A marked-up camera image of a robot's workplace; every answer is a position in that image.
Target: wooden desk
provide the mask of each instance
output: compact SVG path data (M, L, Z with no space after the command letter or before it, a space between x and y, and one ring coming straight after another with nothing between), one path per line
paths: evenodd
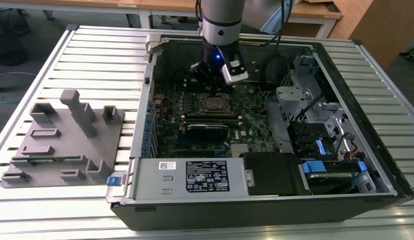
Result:
M137 14L140 0L0 0L0 8Z
M196 0L140 0L138 15L141 28L152 28L152 15L194 17ZM306 25L320 25L309 37L326 38L334 26L336 20L341 19L340 12L328 11L321 3L300 2L292 7L288 22L300 24L302 29ZM284 30L284 34L296 33L297 30Z
M194 17L194 0L0 0L0 8L138 14L144 29L152 28L152 15ZM297 35L300 30L309 29L308 37L326 38L341 16L338 12L329 12L320 3L297 3L282 34Z

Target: blue tab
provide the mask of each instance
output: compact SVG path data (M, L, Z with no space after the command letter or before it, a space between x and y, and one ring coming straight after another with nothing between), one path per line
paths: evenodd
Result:
M325 173L325 166L322 161L305 161L301 164L302 172L308 173Z
M105 180L105 185L118 187L121 185L121 177L120 176L108 176Z
M357 166L358 166L360 172L366 171L366 166L365 166L365 163L364 163L362 161L358 161L358 162L357 162Z
M324 149L321 140L314 140L314 142L316 142L316 145L317 145L317 148L318 148L320 155L325 155L325 149Z
M308 166L306 163L302 163L302 164L301 164L301 168L302 168L302 172L304 172L305 174L310 172L310 169L309 169L309 166Z

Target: barcode sticker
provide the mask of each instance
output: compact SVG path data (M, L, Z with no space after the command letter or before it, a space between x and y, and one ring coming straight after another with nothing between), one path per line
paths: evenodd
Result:
M174 161L160 161L157 169L158 170L176 170L176 162Z
M118 7L124 7L124 8L136 8L137 6L133 4L117 4Z

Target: blue cable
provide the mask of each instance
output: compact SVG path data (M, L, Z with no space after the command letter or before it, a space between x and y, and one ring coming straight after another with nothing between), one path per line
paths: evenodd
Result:
M1 73L1 74L0 74L0 76L9 75L9 74L30 75L33 78L36 78L36 75L34 75L33 73L29 73L29 72L21 72L21 71L5 72L5 73Z
M0 104L17 104L20 101L0 101Z

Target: slotted aluminum table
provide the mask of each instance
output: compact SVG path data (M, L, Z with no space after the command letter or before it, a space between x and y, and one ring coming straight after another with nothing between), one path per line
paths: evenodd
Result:
M126 170L149 33L196 35L192 31L94 26L64 32L0 134L0 180L30 125L28 111L33 103L64 107L58 101L62 89L77 89L81 102L88 102L93 109L114 105L125 110L114 170ZM348 40L282 39L322 44L414 188L414 107L364 47ZM133 232L109 210L105 194L105 185L0 187L0 239L414 239L414 200L338 223Z

